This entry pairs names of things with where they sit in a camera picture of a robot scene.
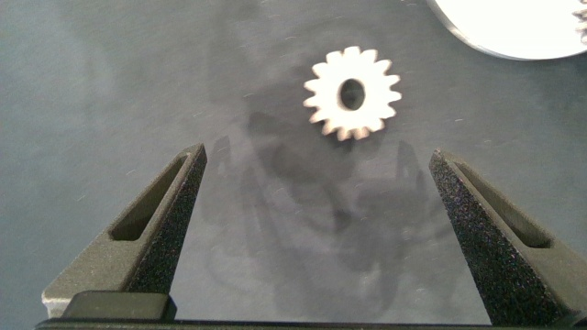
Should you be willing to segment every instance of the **gear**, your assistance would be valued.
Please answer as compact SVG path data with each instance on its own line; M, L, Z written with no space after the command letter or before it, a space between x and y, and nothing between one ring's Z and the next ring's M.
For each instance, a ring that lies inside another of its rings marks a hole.
M315 95L305 100L304 106L317 109L310 117L311 123L325 121L322 134L338 130L339 141L351 135L366 138L383 128L382 119L395 116L388 104L402 95L390 87L400 77L385 75L392 65L390 60L375 62L376 59L375 49L360 52L359 47L348 47L344 52L328 53L326 63L312 67L318 79L305 82L304 88Z

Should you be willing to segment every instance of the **gray surface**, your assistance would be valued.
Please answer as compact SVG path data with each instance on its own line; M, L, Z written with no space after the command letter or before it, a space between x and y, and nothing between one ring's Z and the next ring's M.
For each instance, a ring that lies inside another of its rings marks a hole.
M585 55L498 60L415 0L0 8L0 328L40 321L42 289L197 142L180 318L488 323L435 148L587 256ZM393 61L404 99L383 132L338 143L307 123L302 85L353 45Z

